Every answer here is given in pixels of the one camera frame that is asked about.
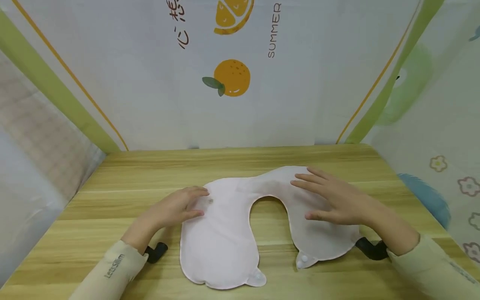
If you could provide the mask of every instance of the checkered pattern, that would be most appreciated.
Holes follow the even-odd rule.
[[[0,126],[68,200],[105,157],[1,51]]]

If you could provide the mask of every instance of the orange illustration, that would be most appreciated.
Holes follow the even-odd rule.
[[[202,81],[207,86],[217,89],[220,97],[223,95],[238,97],[250,86],[250,70],[239,60],[224,60],[215,68],[213,77],[203,77]]]
[[[218,1],[215,17],[218,27],[213,32],[218,35],[231,35],[242,29],[250,18],[253,2],[254,0]]]

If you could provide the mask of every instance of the pink neck pillow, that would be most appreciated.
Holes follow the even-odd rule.
[[[306,220],[306,212],[330,210],[330,206],[321,196],[292,186],[295,173],[308,171],[287,166],[257,177],[223,178],[206,184],[210,195],[192,207],[204,210],[205,215],[182,225],[180,264],[185,276],[215,289],[263,286],[266,277],[258,269],[259,253],[249,217],[252,204],[265,196],[280,199],[287,209],[292,240],[299,249],[298,269],[348,252],[359,236],[359,227]]]

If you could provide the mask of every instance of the sleeve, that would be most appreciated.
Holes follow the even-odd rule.
[[[388,251],[394,268],[434,300],[480,299],[480,284],[457,265],[437,243],[421,236],[418,245],[401,256]]]
[[[118,300],[147,261],[123,241],[115,243],[102,260],[85,277],[70,296],[70,300]]]

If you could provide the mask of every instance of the hand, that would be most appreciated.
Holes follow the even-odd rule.
[[[305,214],[307,220],[322,220],[342,225],[371,226],[376,215],[386,207],[355,186],[324,171],[308,167],[312,174],[296,174],[292,185],[319,194],[332,207],[331,211],[316,210]]]
[[[296,174],[291,184],[319,194],[332,207],[331,211],[307,212],[307,220],[322,220],[342,225],[366,225],[372,228],[395,255],[414,249],[420,234],[393,210],[360,191],[353,185],[321,170],[307,168],[311,174]]]
[[[143,254],[153,235],[161,228],[203,216],[203,211],[189,210],[188,207],[198,197],[208,195],[206,188],[198,186],[171,193],[141,214],[123,234],[121,240]]]
[[[175,191],[152,205],[147,211],[140,215],[144,223],[150,224],[156,231],[163,227],[180,224],[186,220],[203,216],[201,210],[188,210],[189,205],[197,198],[208,196],[210,193],[206,188],[192,186]]]

